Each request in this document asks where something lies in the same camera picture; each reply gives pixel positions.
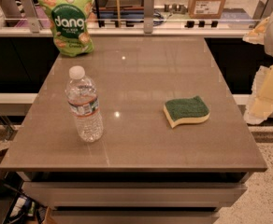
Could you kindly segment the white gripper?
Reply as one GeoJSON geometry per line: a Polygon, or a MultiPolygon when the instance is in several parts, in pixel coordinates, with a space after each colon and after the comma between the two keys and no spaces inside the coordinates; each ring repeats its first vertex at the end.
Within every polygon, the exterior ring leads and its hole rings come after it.
{"type": "MultiPolygon", "coordinates": [[[[254,45],[265,45],[266,54],[273,57],[273,12],[269,18],[261,20],[243,41],[254,45]]],[[[251,87],[251,95],[245,107],[243,118],[248,124],[257,125],[273,113],[273,65],[261,66],[251,87]]]]}

